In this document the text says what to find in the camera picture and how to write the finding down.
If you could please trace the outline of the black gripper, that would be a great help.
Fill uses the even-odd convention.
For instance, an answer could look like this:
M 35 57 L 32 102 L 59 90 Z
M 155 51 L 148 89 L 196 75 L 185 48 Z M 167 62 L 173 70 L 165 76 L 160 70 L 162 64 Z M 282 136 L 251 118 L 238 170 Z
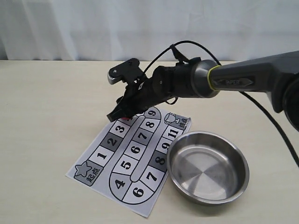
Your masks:
M 119 108 L 114 108 L 107 115 L 107 118 L 110 122 L 114 122 L 125 117 L 133 117 L 171 98 L 173 98 L 173 95 L 164 91 L 161 84 L 145 81 L 142 83 L 141 89 L 126 90 L 118 101 Z

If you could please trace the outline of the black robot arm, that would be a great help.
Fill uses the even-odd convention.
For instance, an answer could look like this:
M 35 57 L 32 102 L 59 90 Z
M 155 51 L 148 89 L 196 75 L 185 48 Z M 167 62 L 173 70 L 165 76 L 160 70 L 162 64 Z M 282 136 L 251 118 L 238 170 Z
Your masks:
M 109 121 L 131 118 L 171 98 L 213 98 L 220 91 L 263 92 L 274 112 L 284 112 L 299 127 L 299 53 L 287 52 L 226 65 L 200 58 L 181 59 L 174 66 L 157 66 L 151 77 L 129 59 L 107 74 L 110 84 L 127 84 Z

